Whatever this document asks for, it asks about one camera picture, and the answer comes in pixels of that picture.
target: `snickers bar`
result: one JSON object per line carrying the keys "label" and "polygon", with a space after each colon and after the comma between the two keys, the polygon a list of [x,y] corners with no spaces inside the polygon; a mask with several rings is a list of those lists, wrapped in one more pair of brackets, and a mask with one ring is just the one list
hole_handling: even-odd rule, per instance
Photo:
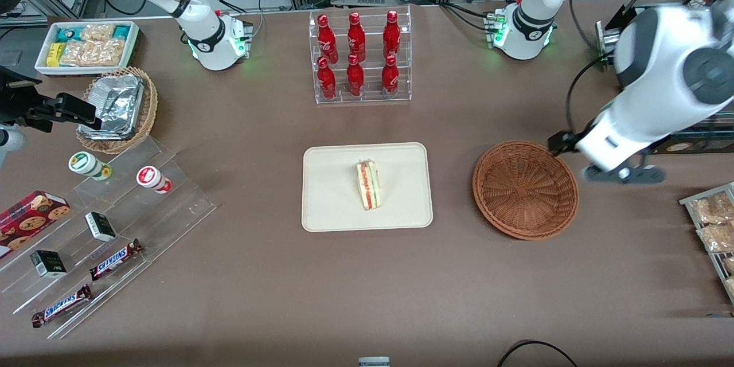
{"label": "snickers bar", "polygon": [[142,245],[140,245],[140,241],[138,241],[137,238],[134,239],[134,241],[130,242],[130,244],[127,244],[125,248],[121,249],[120,251],[117,251],[112,257],[107,258],[107,260],[103,260],[103,262],[100,263],[98,266],[92,268],[89,271],[89,273],[92,274],[92,281],[99,280],[103,275],[109,273],[114,268],[117,268],[129,257],[132,257],[138,252],[142,251],[142,249],[143,248]]}
{"label": "snickers bar", "polygon": [[89,289],[87,284],[84,284],[79,291],[71,294],[65,299],[57,302],[56,304],[48,307],[45,311],[33,314],[32,323],[33,328],[39,328],[47,322],[50,322],[53,317],[56,317],[60,313],[71,309],[74,305],[79,304],[83,301],[92,300],[92,290]]}

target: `empty wicker basket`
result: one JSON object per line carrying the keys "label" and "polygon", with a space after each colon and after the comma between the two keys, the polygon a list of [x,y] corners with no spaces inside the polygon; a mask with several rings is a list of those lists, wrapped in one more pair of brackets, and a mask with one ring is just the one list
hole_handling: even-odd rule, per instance
{"label": "empty wicker basket", "polygon": [[544,147],[510,140],[480,157],[474,200],[487,220],[509,236],[547,239],[573,221],[579,189],[568,166]]}
{"label": "empty wicker basket", "polygon": [[[102,76],[122,75],[136,75],[145,82],[145,90],[143,91],[143,98],[140,103],[140,114],[137,119],[135,135],[128,140],[89,140],[85,139],[79,134],[79,132],[77,132],[76,139],[81,142],[82,146],[89,150],[117,155],[118,153],[123,152],[123,150],[131,147],[135,142],[146,137],[150,133],[150,130],[153,129],[155,111],[158,109],[158,92],[155,90],[155,85],[144,71],[136,67],[118,69],[110,73],[105,73]],[[92,85],[94,85],[94,82],[96,82],[97,79],[87,87],[87,93],[84,94],[84,100],[89,99],[89,91],[92,89]]]}

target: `coca-cola bottle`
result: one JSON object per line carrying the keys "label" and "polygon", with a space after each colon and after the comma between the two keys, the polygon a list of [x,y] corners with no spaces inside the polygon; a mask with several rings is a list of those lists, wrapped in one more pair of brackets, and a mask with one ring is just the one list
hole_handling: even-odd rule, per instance
{"label": "coca-cola bottle", "polygon": [[382,69],[382,95],[388,99],[396,97],[398,93],[398,77],[400,71],[395,66],[395,55],[385,59],[385,67]]}
{"label": "coca-cola bottle", "polygon": [[349,53],[356,54],[360,62],[365,61],[367,58],[365,29],[360,23],[360,14],[356,11],[349,13],[349,32],[346,38],[349,40]]}
{"label": "coca-cola bottle", "polygon": [[349,55],[349,67],[346,68],[346,77],[349,79],[349,93],[354,97],[362,96],[365,88],[365,72],[360,66],[359,58],[354,53]]}
{"label": "coca-cola bottle", "polygon": [[319,49],[331,64],[336,64],[339,61],[339,53],[336,51],[336,36],[329,27],[329,18],[325,14],[320,14],[317,21],[319,22]]}
{"label": "coca-cola bottle", "polygon": [[385,31],[382,33],[382,53],[385,58],[390,55],[398,56],[400,52],[400,27],[398,27],[398,12],[394,10],[388,11],[388,24],[385,25]]}
{"label": "coca-cola bottle", "polygon": [[319,56],[317,64],[319,65],[317,77],[319,78],[319,87],[322,90],[323,98],[326,100],[336,99],[336,77],[334,77],[334,72],[329,67],[328,60],[323,56]]}

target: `brown tabletop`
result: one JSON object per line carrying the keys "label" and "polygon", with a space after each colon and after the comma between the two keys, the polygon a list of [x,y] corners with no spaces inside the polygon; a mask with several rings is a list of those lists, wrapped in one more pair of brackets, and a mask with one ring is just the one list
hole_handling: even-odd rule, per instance
{"label": "brown tabletop", "polygon": [[[577,9],[590,28],[621,3]],[[0,301],[0,365],[348,366],[362,356],[494,365],[527,338],[579,365],[731,365],[734,320],[705,318],[731,307],[677,204],[734,181],[731,155],[656,158],[669,176],[659,186],[579,181],[579,215],[564,233],[504,236],[474,205],[474,163],[504,140],[543,143],[562,129],[564,95],[590,53],[567,6],[532,61],[488,50],[479,30],[438,7],[412,14],[413,100],[366,108],[315,105],[307,13],[267,15],[252,58],[223,72],[202,69],[172,19],[140,20],[135,63],[160,95],[153,136],[220,208],[63,340],[45,340]],[[89,83],[44,80],[47,95],[81,95]],[[590,71],[577,85],[576,122],[615,85]],[[73,126],[54,128],[27,131],[27,147],[8,155],[0,208],[81,181],[66,168],[81,148]],[[433,223],[304,231],[304,151],[386,142],[427,148]],[[587,165],[563,158],[574,171]],[[565,365],[550,350],[519,353],[507,365]]]}

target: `cookie box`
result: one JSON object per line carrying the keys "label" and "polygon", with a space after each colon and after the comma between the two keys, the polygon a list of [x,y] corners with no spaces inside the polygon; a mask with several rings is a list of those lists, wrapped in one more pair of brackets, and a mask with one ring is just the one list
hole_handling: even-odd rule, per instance
{"label": "cookie box", "polygon": [[63,198],[34,191],[0,213],[0,258],[63,218],[71,211]]}

